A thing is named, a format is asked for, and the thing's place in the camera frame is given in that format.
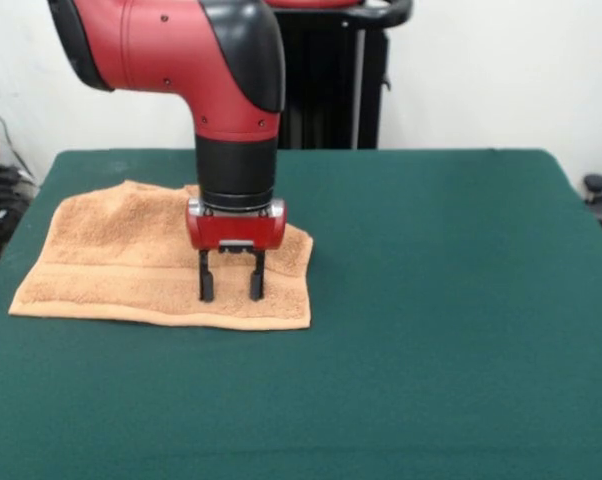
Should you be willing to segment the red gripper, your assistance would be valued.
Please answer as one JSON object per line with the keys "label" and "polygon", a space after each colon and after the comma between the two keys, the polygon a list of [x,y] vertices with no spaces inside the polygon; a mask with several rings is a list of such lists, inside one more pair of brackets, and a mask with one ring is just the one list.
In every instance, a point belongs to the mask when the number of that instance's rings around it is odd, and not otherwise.
{"label": "red gripper", "polygon": [[198,251],[199,297],[214,300],[214,277],[209,268],[209,251],[225,247],[252,248],[255,267],[250,278],[250,299],[264,297],[265,256],[263,250],[280,247],[287,222],[283,199],[272,200],[265,209],[229,212],[205,206],[201,198],[191,197],[186,207],[186,227],[190,243]]}

